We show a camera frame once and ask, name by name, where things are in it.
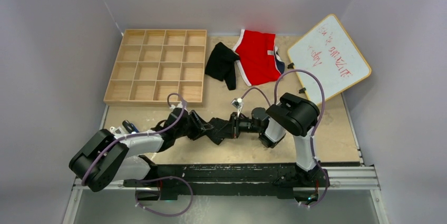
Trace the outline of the black striped underwear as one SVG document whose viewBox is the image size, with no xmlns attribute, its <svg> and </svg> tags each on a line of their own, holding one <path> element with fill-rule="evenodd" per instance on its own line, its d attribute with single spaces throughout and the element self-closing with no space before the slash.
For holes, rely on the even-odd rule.
<svg viewBox="0 0 447 224">
<path fill-rule="evenodd" d="M 209 124 L 213 128 L 206 133 L 207 137 L 216 145 L 220 145 L 224 139 L 232 139 L 232 124 L 228 120 L 212 118 Z"/>
</svg>

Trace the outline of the plain black underwear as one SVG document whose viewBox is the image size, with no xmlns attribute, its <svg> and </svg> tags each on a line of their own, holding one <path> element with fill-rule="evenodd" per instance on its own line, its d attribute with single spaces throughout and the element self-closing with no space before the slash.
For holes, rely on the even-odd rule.
<svg viewBox="0 0 447 224">
<path fill-rule="evenodd" d="M 239 55 L 219 42 L 211 51 L 205 67 L 205 75 L 225 81 L 228 90 L 235 90 L 237 87 L 235 62 L 238 60 L 240 60 Z"/>
</svg>

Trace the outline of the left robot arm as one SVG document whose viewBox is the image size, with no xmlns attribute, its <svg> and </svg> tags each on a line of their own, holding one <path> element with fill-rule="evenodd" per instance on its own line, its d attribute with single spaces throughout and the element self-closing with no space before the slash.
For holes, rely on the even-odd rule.
<svg viewBox="0 0 447 224">
<path fill-rule="evenodd" d="M 163 152 L 178 138 L 196 140 L 212 129 L 213 125 L 196 111 L 175 108 L 165 120 L 144 132 L 113 134 L 108 129 L 98 130 L 70 160 L 69 169 L 93 192 L 126 179 L 137 179 L 149 187 L 157 181 L 157 172 L 142 154 Z"/>
</svg>

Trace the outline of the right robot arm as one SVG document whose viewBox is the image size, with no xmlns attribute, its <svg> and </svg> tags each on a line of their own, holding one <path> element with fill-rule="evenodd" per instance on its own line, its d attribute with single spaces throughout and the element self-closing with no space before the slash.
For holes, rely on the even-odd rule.
<svg viewBox="0 0 447 224">
<path fill-rule="evenodd" d="M 291 93 L 283 94 L 279 102 L 268 108 L 256 107 L 251 116 L 241 112 L 231 114 L 223 127 L 223 138 L 236 139 L 241 133 L 256 133 L 262 145 L 274 148 L 287 135 L 294 139 L 297 181 L 307 186 L 316 180 L 318 164 L 313 134 L 320 116 L 319 108 L 311 101 Z"/>
</svg>

